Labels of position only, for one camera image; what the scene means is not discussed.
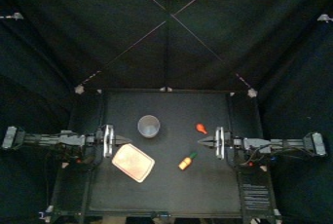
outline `small bottle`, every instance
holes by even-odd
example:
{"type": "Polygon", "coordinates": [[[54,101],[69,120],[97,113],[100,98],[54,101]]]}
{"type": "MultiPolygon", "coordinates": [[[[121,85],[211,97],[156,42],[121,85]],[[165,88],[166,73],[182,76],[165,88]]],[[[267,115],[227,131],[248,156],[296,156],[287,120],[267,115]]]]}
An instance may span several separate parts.
{"type": "Polygon", "coordinates": [[[189,158],[185,158],[185,160],[178,165],[182,170],[185,170],[191,164],[193,163],[193,159],[197,157],[197,152],[193,152],[189,158]]]}

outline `black table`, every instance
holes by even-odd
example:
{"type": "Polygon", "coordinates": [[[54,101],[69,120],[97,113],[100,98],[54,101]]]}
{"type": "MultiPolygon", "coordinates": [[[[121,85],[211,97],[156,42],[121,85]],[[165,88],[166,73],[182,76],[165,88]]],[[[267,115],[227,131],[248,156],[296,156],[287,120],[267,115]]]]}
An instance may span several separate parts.
{"type": "Polygon", "coordinates": [[[86,214],[150,216],[166,212],[176,217],[241,218],[237,174],[227,161],[216,158],[215,150],[199,145],[197,140],[207,136],[196,131],[196,125],[205,124],[211,135],[216,127],[225,127],[236,135],[263,137],[253,98],[245,93],[85,94],[78,98],[70,130],[94,132],[102,123],[116,126],[117,134],[133,140],[154,158],[156,166],[142,183],[113,165],[112,159],[105,159],[89,179],[82,172],[62,172],[54,201],[58,209],[84,211],[84,196],[86,214]],[[157,116],[162,123],[152,139],[138,131],[145,115],[157,116]],[[178,164],[195,151],[199,157],[182,171],[178,164]]]}

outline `orange object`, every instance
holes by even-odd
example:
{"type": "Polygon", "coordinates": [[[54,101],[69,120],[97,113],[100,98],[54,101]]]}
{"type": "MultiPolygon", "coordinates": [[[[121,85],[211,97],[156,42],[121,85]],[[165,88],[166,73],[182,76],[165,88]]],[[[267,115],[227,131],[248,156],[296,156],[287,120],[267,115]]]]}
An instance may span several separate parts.
{"type": "Polygon", "coordinates": [[[181,164],[178,165],[182,170],[185,170],[191,164],[193,163],[193,159],[197,157],[197,153],[195,152],[189,158],[185,158],[181,164]]]}
{"type": "Polygon", "coordinates": [[[208,134],[208,131],[207,131],[207,128],[205,128],[205,125],[204,125],[204,124],[199,124],[199,125],[197,125],[197,131],[199,131],[199,132],[203,132],[204,134],[208,134]]]}

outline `cable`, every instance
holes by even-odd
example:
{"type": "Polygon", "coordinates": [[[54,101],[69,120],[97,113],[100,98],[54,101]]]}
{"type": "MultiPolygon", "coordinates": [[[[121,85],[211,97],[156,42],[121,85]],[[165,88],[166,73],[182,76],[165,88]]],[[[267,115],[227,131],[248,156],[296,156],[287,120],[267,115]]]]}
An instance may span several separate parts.
{"type": "Polygon", "coordinates": [[[272,145],[272,144],[269,143],[269,144],[267,144],[267,145],[264,145],[264,146],[260,146],[260,148],[256,149],[256,151],[255,151],[255,153],[253,153],[251,159],[249,159],[245,163],[240,164],[240,166],[245,166],[245,165],[253,160],[253,158],[256,157],[257,152],[259,152],[263,148],[265,148],[265,147],[268,147],[268,146],[271,146],[271,145],[272,145]]]}
{"type": "Polygon", "coordinates": [[[316,157],[318,154],[315,154],[314,152],[311,152],[310,150],[304,149],[304,148],[299,148],[299,147],[295,147],[295,146],[288,146],[285,147],[283,150],[280,151],[276,151],[275,153],[272,153],[272,155],[279,155],[284,152],[292,152],[292,151],[302,151],[304,152],[307,155],[312,156],[312,157],[316,157]]]}

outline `black backdrop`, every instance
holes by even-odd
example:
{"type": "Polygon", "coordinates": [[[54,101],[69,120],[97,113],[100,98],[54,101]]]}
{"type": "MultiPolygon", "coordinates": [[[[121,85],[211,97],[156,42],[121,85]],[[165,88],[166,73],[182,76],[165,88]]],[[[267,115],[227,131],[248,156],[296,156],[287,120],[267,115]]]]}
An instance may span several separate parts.
{"type": "MultiPolygon", "coordinates": [[[[267,137],[322,131],[332,142],[332,0],[0,0],[0,131],[21,125],[57,132],[70,120],[74,87],[260,91],[267,137]]],[[[0,158],[7,165],[11,162],[0,158]]],[[[41,210],[46,192],[2,166],[0,216],[41,210]]],[[[275,169],[285,215],[332,222],[332,159],[281,161],[275,169]]]]}

